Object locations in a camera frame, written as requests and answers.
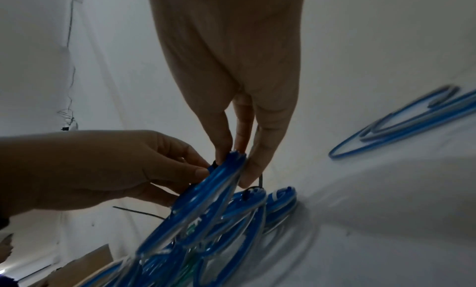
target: bundle of blue rings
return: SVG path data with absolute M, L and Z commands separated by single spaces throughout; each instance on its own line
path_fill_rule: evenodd
M 459 91 L 459 86 L 449 84 L 415 99 L 341 142 L 329 152 L 329 157 L 336 160 L 367 152 L 476 112 L 476 90 L 454 98 Z M 421 105 L 426 105 L 426 110 L 422 113 L 388 125 L 395 117 Z M 354 140 L 360 141 L 361 146 L 349 151 L 343 150 Z
M 235 192 L 246 155 L 228 154 L 210 175 L 179 196 L 170 215 L 135 255 L 109 265 L 81 287 L 218 287 L 243 263 L 259 239 L 278 227 L 297 205 L 296 190 L 267 194 L 259 186 Z M 238 250 L 219 274 L 204 283 L 207 263 L 234 242 Z

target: fingernail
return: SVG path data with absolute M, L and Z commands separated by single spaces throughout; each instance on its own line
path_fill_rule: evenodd
M 205 168 L 195 170 L 195 177 L 198 179 L 205 179 L 208 175 L 210 175 L 210 173 Z

